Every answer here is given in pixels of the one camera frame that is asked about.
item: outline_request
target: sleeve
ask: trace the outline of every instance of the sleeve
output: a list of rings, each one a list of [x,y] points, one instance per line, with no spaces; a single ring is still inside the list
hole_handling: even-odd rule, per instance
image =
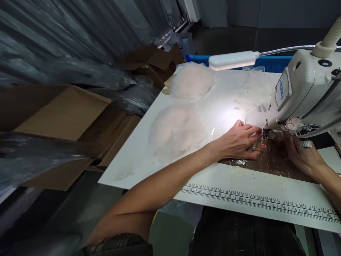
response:
[[[153,247],[139,235],[119,234],[112,238],[105,238],[97,245],[84,247],[83,253],[87,256],[152,256]]]

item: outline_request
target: gray curtain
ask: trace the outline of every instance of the gray curtain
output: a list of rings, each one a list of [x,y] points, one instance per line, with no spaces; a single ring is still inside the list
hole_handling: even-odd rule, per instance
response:
[[[182,22],[176,0],[2,0],[0,86],[102,77],[104,65],[109,70],[120,55],[159,45],[160,35]],[[74,80],[65,81],[63,66]]]

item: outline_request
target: hand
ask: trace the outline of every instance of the hand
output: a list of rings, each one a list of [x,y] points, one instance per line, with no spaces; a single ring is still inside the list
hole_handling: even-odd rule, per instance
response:
[[[316,150],[312,143],[311,149],[301,148],[299,138],[283,134],[283,140],[287,148],[288,158],[305,174],[320,182],[320,175],[329,169],[327,163]]]
[[[210,142],[209,145],[215,158],[218,159],[217,161],[224,158],[254,160],[260,152],[247,152],[246,149],[262,137],[262,135],[260,127],[249,124],[245,125],[242,121],[238,120],[227,133],[219,139]]]

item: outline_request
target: blue tray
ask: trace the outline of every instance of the blue tray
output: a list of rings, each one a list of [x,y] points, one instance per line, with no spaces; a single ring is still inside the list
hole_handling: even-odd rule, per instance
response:
[[[209,66],[209,57],[209,55],[186,55],[186,60],[187,62],[204,63]],[[291,58],[292,56],[262,56],[256,59],[254,67],[264,66],[265,72],[282,73]]]

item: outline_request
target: open cardboard box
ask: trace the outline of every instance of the open cardboard box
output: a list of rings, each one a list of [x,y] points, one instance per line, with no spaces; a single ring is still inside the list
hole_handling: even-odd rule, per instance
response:
[[[99,158],[99,161],[94,161],[86,170],[105,171],[140,120],[141,117],[127,114],[112,133],[112,140],[105,155],[102,158]]]
[[[0,95],[0,131],[76,141],[111,103],[77,86],[19,86]]]
[[[94,159],[101,161],[96,171],[108,166],[141,119],[110,102],[71,85],[4,90],[0,95],[1,132],[61,139],[79,146],[79,154],[85,156],[51,168],[22,186],[67,190]]]
[[[80,153],[87,158],[52,168],[24,182],[22,186],[64,191],[85,170],[103,172],[140,120],[141,118],[138,116],[127,114],[125,111],[109,105],[81,138],[73,142],[80,146]]]
[[[153,79],[154,86],[162,90],[163,83],[175,72],[176,65],[181,63],[185,63],[185,60],[177,44],[170,52],[152,45],[121,57],[116,67],[147,75]]]

